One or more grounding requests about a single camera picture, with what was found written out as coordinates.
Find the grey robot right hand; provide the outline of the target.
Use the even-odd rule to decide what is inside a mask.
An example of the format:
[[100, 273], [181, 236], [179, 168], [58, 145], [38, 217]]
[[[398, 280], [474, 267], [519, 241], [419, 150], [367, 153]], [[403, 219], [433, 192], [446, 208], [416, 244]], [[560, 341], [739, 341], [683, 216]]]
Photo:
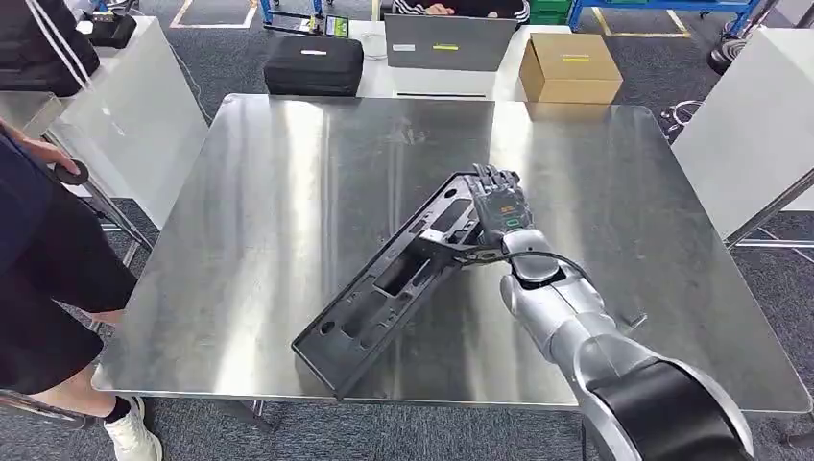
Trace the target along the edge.
[[473, 164], [474, 173], [464, 177], [483, 230], [483, 242], [499, 246], [513, 231], [532, 229], [533, 214], [514, 171], [491, 164]]

